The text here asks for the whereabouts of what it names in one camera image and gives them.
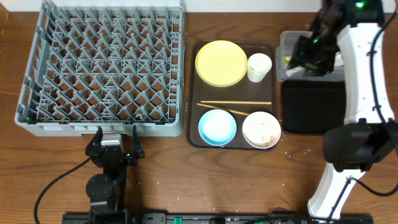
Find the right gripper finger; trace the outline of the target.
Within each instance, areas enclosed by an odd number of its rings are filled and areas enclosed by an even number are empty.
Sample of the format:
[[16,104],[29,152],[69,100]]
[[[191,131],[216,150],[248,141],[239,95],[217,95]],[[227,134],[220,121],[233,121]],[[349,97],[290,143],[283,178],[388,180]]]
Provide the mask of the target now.
[[334,71],[333,68],[323,66],[323,65],[321,65],[321,66],[313,65],[311,63],[306,64],[306,70],[314,73],[315,75],[317,75],[319,77],[325,76]]
[[310,64],[308,63],[309,56],[306,52],[299,52],[297,54],[293,54],[290,58],[290,61],[287,65],[287,69],[291,70],[293,68],[302,67],[307,70],[310,69]]

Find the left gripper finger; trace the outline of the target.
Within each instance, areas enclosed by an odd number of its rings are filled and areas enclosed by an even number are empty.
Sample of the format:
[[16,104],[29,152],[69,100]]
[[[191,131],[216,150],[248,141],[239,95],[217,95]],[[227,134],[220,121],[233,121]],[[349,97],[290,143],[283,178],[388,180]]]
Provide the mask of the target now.
[[101,141],[103,138],[103,130],[101,127],[98,128],[93,139],[88,143],[85,149],[85,154],[87,156],[94,156],[101,147]]
[[135,156],[138,159],[145,158],[144,148],[139,139],[139,135],[138,135],[136,126],[133,126],[133,130],[132,130],[132,148],[134,150]]

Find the pink white bowl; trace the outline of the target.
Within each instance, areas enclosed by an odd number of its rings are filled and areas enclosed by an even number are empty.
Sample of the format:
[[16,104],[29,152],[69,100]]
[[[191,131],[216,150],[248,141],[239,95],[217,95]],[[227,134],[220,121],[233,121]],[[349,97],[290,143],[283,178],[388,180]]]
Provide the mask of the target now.
[[257,111],[244,119],[242,133],[252,147],[268,150],[279,142],[282,130],[279,120],[272,114]]

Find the light blue bowl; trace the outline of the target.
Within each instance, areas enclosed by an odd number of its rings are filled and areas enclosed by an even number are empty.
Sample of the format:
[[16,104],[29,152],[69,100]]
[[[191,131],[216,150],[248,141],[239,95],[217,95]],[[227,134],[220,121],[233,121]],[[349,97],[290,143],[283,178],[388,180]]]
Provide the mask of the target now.
[[225,110],[209,110],[198,122],[200,137],[211,146],[227,145],[234,139],[236,132],[236,120]]

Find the white paper napkin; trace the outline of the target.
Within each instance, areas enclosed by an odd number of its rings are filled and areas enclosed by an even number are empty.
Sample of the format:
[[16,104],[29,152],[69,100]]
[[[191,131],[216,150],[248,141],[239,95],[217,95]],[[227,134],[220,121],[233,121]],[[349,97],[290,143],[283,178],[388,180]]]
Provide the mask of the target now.
[[[344,61],[343,61],[342,55],[340,53],[337,53],[335,55],[335,67],[342,67],[343,65],[344,65]],[[305,73],[305,72],[306,72],[305,68],[296,67],[296,68],[287,70],[286,75],[288,77],[292,77],[296,73]]]

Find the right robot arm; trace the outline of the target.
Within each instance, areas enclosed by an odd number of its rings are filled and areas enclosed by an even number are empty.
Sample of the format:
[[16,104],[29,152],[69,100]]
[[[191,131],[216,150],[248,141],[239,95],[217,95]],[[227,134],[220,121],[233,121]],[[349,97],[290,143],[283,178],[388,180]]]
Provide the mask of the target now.
[[340,223],[341,209],[355,184],[375,163],[397,150],[397,121],[384,76],[382,41],[390,25],[382,2],[325,0],[310,37],[299,37],[288,69],[331,73],[343,59],[346,90],[344,124],[323,138],[325,170],[307,203],[310,218]]

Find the black waste tray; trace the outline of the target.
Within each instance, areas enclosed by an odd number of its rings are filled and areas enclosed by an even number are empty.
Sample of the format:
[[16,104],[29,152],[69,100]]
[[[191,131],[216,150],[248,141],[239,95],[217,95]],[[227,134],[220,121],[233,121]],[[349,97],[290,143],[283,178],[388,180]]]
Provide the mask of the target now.
[[287,80],[281,85],[283,129],[293,134],[325,134],[344,125],[345,83]]

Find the clear plastic bin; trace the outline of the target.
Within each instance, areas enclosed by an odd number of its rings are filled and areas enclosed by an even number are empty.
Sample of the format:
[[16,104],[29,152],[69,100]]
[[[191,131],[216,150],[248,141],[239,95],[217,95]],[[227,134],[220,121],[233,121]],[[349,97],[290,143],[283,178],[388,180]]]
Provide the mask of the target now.
[[280,35],[280,46],[276,49],[276,63],[275,67],[277,70],[277,78],[280,82],[286,80],[309,80],[309,81],[321,81],[321,82],[343,82],[345,80],[344,68],[335,67],[332,73],[325,76],[319,77],[314,73],[308,71],[305,73],[296,73],[292,77],[286,75],[287,65],[284,62],[284,57],[291,57],[294,45],[298,38],[302,35],[305,37],[311,36],[310,31],[293,31],[286,30]]

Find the white paper cup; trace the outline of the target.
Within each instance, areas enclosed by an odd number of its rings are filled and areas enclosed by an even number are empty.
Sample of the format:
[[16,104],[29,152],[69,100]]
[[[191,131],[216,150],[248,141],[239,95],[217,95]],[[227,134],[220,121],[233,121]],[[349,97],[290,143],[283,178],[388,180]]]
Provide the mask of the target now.
[[251,82],[259,83],[272,68],[271,58],[262,53],[256,53],[248,59],[248,78]]

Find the dark brown serving tray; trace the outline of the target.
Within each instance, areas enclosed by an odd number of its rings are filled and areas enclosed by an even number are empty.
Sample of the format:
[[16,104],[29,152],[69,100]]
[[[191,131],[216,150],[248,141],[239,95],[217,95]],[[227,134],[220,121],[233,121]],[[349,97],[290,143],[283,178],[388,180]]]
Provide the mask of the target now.
[[[253,83],[247,75],[239,81],[237,84],[228,87],[215,87],[206,84],[197,74],[195,69],[195,59],[198,51],[207,43],[213,40],[200,40],[193,47],[192,53],[192,64],[191,64],[191,84],[188,100],[188,123],[187,123],[187,140],[188,142],[198,148],[203,149],[231,149],[231,150],[249,150],[255,151],[260,150],[252,147],[244,138],[242,125],[245,116],[240,114],[231,113],[237,124],[237,131],[232,141],[222,147],[211,146],[207,144],[198,132],[198,123],[200,118],[209,111],[211,108],[206,108],[197,105],[201,101],[268,101],[270,105],[237,105],[237,104],[213,104],[203,103],[206,105],[215,105],[220,108],[227,108],[230,110],[241,111],[245,113],[253,113],[257,111],[265,111],[272,114],[275,118],[278,118],[279,105],[277,102],[277,80],[274,66],[272,66],[269,73],[259,83]],[[239,45],[248,58],[256,53],[262,53],[268,55],[272,62],[275,59],[275,50],[268,42],[250,42],[250,41],[238,41],[231,40],[235,44]]]

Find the yellow plate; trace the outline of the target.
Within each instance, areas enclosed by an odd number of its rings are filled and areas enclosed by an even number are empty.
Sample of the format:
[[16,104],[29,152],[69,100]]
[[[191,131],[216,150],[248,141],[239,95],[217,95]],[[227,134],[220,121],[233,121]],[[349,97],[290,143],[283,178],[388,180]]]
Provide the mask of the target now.
[[237,44],[214,40],[205,44],[195,58],[195,70],[207,84],[227,87],[238,83],[246,74],[248,58]]

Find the lower wooden chopstick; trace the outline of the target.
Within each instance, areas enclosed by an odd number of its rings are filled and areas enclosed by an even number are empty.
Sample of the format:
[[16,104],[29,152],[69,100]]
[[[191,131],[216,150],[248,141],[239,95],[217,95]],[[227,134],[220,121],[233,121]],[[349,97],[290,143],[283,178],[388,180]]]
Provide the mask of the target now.
[[218,107],[218,106],[211,106],[211,105],[206,105],[206,104],[202,104],[202,103],[197,103],[198,106],[202,106],[205,108],[211,108],[211,109],[217,109],[217,110],[224,110],[224,111],[228,111],[234,114],[240,114],[243,116],[249,116],[249,113],[246,112],[242,112],[242,111],[237,111],[237,110],[231,110],[231,109],[227,109],[227,108],[222,108],[222,107]]

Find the wooden chopstick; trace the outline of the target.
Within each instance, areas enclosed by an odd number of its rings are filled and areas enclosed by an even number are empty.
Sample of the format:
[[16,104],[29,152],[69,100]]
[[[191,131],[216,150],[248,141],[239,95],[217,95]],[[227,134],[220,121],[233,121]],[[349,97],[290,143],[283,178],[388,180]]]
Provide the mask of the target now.
[[227,109],[227,108],[222,108],[222,107],[218,107],[218,106],[211,106],[211,105],[206,105],[206,104],[202,104],[202,103],[197,103],[198,106],[202,106],[205,108],[211,108],[211,109],[217,109],[217,110],[224,110],[224,111],[228,111],[234,114],[240,114],[243,116],[249,116],[249,113],[246,112],[242,112],[242,111],[237,111],[237,110],[231,110],[231,109]]
[[238,105],[271,105],[271,101],[201,101],[200,103],[238,104]]

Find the upper wooden chopstick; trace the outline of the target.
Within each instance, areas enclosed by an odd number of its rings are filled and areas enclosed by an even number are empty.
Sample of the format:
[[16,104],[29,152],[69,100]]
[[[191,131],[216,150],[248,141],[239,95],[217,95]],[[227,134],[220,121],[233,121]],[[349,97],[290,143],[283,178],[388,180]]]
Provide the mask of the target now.
[[200,103],[238,104],[238,105],[271,105],[271,101],[201,101]]

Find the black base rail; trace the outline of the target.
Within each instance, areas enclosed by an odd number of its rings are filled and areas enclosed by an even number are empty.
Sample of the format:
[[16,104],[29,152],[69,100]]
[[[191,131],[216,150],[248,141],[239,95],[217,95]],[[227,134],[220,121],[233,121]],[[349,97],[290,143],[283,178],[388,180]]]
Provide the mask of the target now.
[[95,224],[95,223],[124,223],[124,224],[372,224],[369,216],[345,216],[339,220],[327,218],[312,218],[298,214],[276,213],[263,216],[249,215],[167,215],[164,213],[145,213],[142,215],[106,214],[83,215],[66,214],[62,217],[62,224]]

